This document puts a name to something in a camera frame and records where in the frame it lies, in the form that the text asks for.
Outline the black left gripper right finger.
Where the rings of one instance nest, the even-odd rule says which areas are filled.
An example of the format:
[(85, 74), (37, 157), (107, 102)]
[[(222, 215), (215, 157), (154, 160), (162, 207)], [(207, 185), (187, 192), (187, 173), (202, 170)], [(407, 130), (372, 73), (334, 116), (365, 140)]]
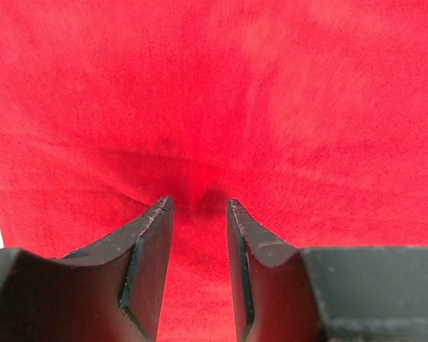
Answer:
[(428, 341), (428, 247), (298, 249), (226, 204), (239, 341)]

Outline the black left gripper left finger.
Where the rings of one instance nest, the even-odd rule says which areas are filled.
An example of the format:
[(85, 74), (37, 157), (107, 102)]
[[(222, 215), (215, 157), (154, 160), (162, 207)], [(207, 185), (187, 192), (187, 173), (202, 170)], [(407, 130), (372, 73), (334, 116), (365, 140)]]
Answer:
[(174, 203), (61, 258), (0, 249), (0, 341), (154, 341)]

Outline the dark red t shirt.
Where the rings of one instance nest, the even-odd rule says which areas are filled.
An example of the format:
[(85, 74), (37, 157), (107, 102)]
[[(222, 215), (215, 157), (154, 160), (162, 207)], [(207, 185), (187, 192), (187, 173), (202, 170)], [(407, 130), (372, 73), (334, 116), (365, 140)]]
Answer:
[(0, 228), (59, 257), (161, 197), (158, 337), (233, 341), (225, 202), (428, 245), (428, 1), (0, 1)]

